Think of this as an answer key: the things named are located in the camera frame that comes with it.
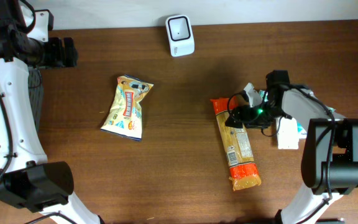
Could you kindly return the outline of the green tissue pack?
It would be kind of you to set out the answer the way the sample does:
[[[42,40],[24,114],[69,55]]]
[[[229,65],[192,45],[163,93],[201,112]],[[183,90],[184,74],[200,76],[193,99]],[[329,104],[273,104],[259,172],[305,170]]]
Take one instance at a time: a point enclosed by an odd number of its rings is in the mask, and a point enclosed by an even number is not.
[[[297,135],[298,135],[298,139],[302,140],[302,139],[306,139],[307,137],[307,131],[303,128],[303,126],[297,122]]]

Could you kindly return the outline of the orange spaghetti package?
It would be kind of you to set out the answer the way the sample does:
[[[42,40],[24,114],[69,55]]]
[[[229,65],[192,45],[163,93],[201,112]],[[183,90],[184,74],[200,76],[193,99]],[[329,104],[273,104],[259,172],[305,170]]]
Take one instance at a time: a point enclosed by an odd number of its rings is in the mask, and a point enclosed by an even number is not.
[[[234,98],[229,101],[228,98],[218,98],[211,99],[210,102],[213,104],[223,142],[232,189],[236,191],[260,185],[262,180],[254,160],[246,128],[243,124],[238,128],[225,125],[229,118],[228,110],[233,110],[238,106],[237,100]]]

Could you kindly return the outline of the yellow snack bag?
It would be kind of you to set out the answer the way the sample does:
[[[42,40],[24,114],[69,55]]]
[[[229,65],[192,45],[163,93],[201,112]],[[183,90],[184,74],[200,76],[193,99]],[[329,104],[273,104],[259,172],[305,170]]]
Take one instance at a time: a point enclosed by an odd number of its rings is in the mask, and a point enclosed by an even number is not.
[[[153,83],[129,75],[118,77],[114,100],[101,130],[140,141],[142,139],[140,102],[153,86]]]

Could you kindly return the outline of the teal tissue pack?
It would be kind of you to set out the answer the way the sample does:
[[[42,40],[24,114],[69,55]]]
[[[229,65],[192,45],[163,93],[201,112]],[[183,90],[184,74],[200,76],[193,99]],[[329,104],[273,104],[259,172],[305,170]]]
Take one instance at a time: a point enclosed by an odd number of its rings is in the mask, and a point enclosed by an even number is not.
[[[265,90],[259,90],[259,95],[263,99],[263,102],[268,102],[268,93]]]

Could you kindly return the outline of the white cream tube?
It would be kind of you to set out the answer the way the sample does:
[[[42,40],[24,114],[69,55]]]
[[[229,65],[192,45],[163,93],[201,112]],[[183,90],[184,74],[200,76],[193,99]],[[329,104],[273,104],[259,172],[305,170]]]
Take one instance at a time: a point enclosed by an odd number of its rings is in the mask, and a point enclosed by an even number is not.
[[[278,149],[297,150],[299,137],[296,119],[279,117],[276,119],[276,125]]]

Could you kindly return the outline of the mint green wipes pouch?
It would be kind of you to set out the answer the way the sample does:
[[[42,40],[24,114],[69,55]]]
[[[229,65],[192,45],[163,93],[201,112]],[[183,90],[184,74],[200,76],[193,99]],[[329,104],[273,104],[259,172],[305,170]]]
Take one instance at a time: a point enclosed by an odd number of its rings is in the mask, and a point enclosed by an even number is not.
[[[313,93],[312,91],[309,92],[309,95],[310,95],[311,97],[317,99],[317,97],[314,95],[314,93]],[[330,112],[332,112],[332,113],[336,111],[336,109],[334,109],[334,108],[332,108],[332,107],[329,107],[329,106],[326,106],[326,107],[327,107],[327,109],[328,109]]]

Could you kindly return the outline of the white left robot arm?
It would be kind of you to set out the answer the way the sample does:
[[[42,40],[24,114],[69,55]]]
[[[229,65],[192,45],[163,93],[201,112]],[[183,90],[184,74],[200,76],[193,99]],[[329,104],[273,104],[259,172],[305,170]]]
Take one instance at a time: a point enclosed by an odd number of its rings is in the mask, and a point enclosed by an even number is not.
[[[0,201],[57,223],[101,223],[74,191],[66,162],[49,162],[39,141],[29,78],[75,67],[70,37],[49,37],[53,14],[27,1],[0,1]]]

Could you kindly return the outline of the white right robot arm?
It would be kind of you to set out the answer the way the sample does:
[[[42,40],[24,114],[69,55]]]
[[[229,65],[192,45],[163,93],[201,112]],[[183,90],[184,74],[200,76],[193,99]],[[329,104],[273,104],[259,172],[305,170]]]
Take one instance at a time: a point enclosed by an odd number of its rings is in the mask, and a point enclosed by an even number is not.
[[[264,129],[276,118],[300,123],[307,133],[303,183],[293,200],[268,222],[324,223],[322,214],[358,188],[358,119],[336,113],[306,85],[292,84],[286,70],[273,70],[265,80],[263,95],[251,87],[238,93],[246,105],[226,108],[226,126]]]

